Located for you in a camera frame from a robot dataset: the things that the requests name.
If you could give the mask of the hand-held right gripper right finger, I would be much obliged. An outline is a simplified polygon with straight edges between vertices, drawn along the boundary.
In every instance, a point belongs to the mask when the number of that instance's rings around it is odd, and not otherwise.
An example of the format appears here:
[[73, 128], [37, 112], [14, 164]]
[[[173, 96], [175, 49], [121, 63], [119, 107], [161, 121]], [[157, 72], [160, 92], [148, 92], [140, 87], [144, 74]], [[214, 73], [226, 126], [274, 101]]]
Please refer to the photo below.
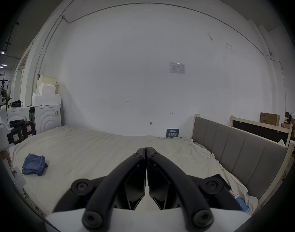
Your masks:
[[147, 147], [147, 181], [149, 195], [160, 210], [182, 209], [188, 231], [210, 228], [215, 221], [211, 208], [242, 211], [219, 178], [187, 175], [152, 147]]

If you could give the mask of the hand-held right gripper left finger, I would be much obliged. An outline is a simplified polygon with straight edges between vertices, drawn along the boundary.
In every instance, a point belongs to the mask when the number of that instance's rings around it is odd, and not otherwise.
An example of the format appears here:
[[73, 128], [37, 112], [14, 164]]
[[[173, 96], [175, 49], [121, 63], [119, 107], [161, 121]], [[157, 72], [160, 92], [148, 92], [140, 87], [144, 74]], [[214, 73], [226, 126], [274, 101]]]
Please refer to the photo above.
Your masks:
[[81, 221], [88, 231], [108, 231], [113, 208], [135, 210], [145, 196], [146, 148], [138, 149], [107, 176], [78, 179], [53, 213], [84, 208]]

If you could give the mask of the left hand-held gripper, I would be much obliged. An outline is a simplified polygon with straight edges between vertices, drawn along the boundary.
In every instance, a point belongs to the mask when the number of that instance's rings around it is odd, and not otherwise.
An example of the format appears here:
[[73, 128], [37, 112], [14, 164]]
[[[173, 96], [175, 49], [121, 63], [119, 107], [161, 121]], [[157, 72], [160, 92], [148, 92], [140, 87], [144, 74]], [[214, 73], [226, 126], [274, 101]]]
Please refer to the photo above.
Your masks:
[[7, 106], [0, 108], [0, 152], [9, 151], [10, 144], [18, 144], [35, 132], [33, 121], [24, 119], [10, 121], [8, 124]]

